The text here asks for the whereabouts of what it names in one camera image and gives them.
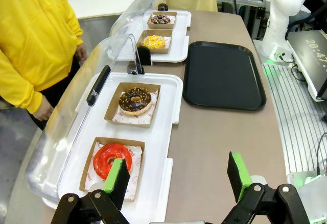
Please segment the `person's left hand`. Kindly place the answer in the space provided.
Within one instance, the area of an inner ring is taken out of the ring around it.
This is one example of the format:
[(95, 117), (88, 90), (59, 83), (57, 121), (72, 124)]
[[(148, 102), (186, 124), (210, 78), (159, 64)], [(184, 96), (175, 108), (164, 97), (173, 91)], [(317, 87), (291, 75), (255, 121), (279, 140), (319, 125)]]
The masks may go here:
[(77, 45), (75, 51), (75, 57), (77, 58), (77, 61), (79, 62), (80, 65), (82, 65), (87, 59), (87, 50), (84, 43)]

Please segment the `person's right hand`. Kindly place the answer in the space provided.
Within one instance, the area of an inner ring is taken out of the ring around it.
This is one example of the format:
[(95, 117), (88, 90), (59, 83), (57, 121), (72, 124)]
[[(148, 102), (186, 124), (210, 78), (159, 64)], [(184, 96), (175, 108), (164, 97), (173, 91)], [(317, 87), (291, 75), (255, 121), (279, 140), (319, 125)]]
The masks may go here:
[(40, 121), (46, 121), (51, 117), (53, 111), (54, 111), (54, 107), (49, 103), (47, 98), (43, 95), (39, 108), (32, 115)]

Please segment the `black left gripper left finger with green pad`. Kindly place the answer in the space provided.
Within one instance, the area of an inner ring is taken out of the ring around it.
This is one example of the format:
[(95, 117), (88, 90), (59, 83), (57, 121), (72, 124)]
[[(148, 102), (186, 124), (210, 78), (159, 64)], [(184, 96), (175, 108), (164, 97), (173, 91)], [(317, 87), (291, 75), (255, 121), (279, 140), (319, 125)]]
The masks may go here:
[(121, 213), (130, 174), (124, 159), (115, 159), (104, 187), (79, 197), (60, 199), (51, 223), (128, 223)]

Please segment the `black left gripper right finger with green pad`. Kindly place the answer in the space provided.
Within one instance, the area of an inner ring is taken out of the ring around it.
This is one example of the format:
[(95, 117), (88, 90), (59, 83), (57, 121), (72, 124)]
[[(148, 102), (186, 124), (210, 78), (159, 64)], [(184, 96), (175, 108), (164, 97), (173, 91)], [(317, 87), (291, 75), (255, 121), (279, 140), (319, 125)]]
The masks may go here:
[(227, 175), (236, 205), (223, 223), (252, 223), (254, 218), (266, 216), (270, 223), (309, 223), (309, 218), (296, 188), (281, 184), (276, 189), (254, 182), (241, 154), (228, 155)]

